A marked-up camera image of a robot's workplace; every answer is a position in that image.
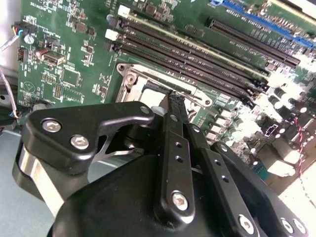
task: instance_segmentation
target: ram slot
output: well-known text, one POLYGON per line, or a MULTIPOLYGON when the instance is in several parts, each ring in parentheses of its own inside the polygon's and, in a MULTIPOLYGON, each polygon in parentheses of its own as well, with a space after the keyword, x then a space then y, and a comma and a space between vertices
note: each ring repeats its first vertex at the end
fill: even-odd
MULTIPOLYGON (((231 73, 234 73, 240 77, 243 77, 247 80, 254 80, 253 76, 249 75, 248 73, 242 71, 241 69, 235 68, 229 64, 226 64, 224 62, 221 62, 215 58, 212 58, 208 55, 207 52, 201 51, 198 48, 192 47, 190 45, 187 45, 185 43, 182 43, 180 41, 177 41, 175 39, 169 38, 165 35, 162 35, 159 32, 153 31, 152 29, 149 29, 146 26, 142 26, 140 24, 137 24, 136 22, 132 22, 132 21, 124 21, 122 24, 123 29, 125 30, 125 32, 129 32, 129 31, 139 31, 142 32, 146 35, 149 35, 153 38, 156 38, 157 40, 160 40, 166 44, 172 45, 176 48, 182 49, 183 51, 186 51, 187 53, 194 55, 196 57, 199 57, 201 59, 204 59, 205 61, 207 61, 210 64, 216 65, 220 68, 222 68, 223 70, 229 71, 231 73)), ((260 73, 262 73, 263 75, 268 75, 266 72, 259 70, 260 73)))
POLYGON ((253 106, 252 99, 244 90, 241 90, 238 87, 235 87, 229 83, 223 82, 214 78, 213 76, 206 75, 205 73, 195 70, 190 66, 184 65, 183 63, 171 59, 168 56, 162 55, 156 51, 150 51, 146 48, 143 48, 135 44, 123 44, 119 48, 120 52, 126 54, 132 54, 140 58, 146 59, 150 62, 153 62, 163 68, 171 71, 172 73, 180 74, 187 79, 198 81, 208 86, 213 87, 214 89, 230 95, 231 97, 242 100, 247 105, 253 106))
POLYGON ((235 30, 219 21, 212 20, 209 28, 223 35, 235 42, 241 43, 252 50, 255 50, 269 58, 276 60, 279 63, 283 63, 289 67, 296 68, 300 64, 300 60, 288 55, 276 48, 273 48, 251 36, 248 36, 238 30, 235 30))
POLYGON ((199 70, 201 72, 204 72, 204 73, 211 75, 217 79, 224 80, 228 83, 231 83, 235 86, 238 86, 241 89, 249 89, 251 91, 261 92, 261 90, 257 89, 253 84, 249 83, 246 80, 241 80, 239 78, 229 78, 229 76, 231 76, 231 75, 229 75, 229 76, 223 75, 223 74, 213 70, 212 68, 207 68, 205 65, 203 66, 203 65, 200 65, 198 63, 192 62, 191 60, 186 59, 186 57, 185 57, 186 53, 179 50, 179 49, 175 49, 174 47, 172 49, 168 50, 166 47, 163 47, 160 45, 155 45, 151 41, 143 40, 135 35, 133 35, 133 36, 126 35, 125 38, 126 38, 127 42, 140 44, 148 49, 157 51, 165 56, 168 56, 170 58, 178 60, 178 62, 181 62, 185 65, 191 66, 195 70, 199 70))

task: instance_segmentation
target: motherboard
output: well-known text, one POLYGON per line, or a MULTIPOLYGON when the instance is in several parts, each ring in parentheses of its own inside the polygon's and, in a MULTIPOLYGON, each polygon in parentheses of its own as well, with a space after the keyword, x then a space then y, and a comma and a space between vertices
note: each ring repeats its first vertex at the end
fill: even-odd
POLYGON ((18 104, 153 107, 176 91, 210 144, 249 165, 269 146, 295 164, 295 123, 305 146, 315 133, 316 20, 273 2, 22 0, 36 30, 18 49, 18 104))

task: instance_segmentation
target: chip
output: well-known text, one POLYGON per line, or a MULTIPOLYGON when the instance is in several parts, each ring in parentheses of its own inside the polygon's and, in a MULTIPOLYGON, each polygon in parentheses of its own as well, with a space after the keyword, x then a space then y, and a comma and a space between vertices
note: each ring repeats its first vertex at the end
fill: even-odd
POLYGON ((194 34, 194 32, 196 31, 196 29, 192 25, 186 25, 186 30, 189 34, 194 34))
POLYGON ((87 47, 87 53, 92 54, 94 52, 94 48, 92 46, 87 47))
POLYGON ((78 22, 76 23, 76 30, 79 33, 85 33, 87 31, 87 26, 85 23, 78 22))
POLYGON ((77 86, 80 79, 80 74, 75 71, 70 71, 68 69, 63 69, 62 72, 62 81, 70 84, 72 86, 77 86))
POLYGON ((146 13, 153 16, 156 13, 156 9, 155 6, 148 4, 146 6, 146 13))

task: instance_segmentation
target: integrated circuit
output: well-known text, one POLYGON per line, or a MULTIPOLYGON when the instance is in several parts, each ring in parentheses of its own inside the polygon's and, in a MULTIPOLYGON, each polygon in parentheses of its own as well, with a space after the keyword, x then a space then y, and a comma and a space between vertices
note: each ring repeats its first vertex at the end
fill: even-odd
POLYGON ((55 89, 54 89, 54 97, 57 98, 57 99, 60 99, 61 97, 61 91, 62 90, 62 86, 59 85, 59 84, 56 84, 55 85, 55 89))
POLYGON ((87 25, 83 22, 77 22, 76 31, 79 33, 85 33, 87 31, 87 25))
POLYGON ((80 73, 71 71, 66 68, 63 69, 61 74, 61 81, 71 86, 77 86, 80 80, 80 73))

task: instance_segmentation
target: metal bracket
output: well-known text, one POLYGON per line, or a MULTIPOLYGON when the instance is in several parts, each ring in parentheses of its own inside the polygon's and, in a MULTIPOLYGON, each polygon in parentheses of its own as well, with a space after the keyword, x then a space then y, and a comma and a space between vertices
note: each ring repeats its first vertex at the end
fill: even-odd
POLYGON ((254 172, 225 144, 217 142, 212 150, 220 154, 229 168, 238 190, 268 236, 308 236, 307 228, 254 172))
POLYGON ((186 99, 196 103, 202 108, 208 108, 212 105, 212 99, 199 89, 197 85, 184 80, 175 79, 168 74, 151 70, 142 65, 124 63, 117 65, 117 71, 123 76, 117 102, 139 100, 143 87, 147 82, 151 82, 166 90, 180 93, 186 99))
POLYGON ((79 174, 88 170, 100 136, 131 124, 149 124, 154 113, 140 102, 40 110, 22 132, 25 148, 56 169, 79 174))
POLYGON ((191 159, 202 169, 209 199, 218 210, 222 231, 229 236, 260 236, 222 157, 209 149, 202 131, 194 124, 185 125, 191 159))

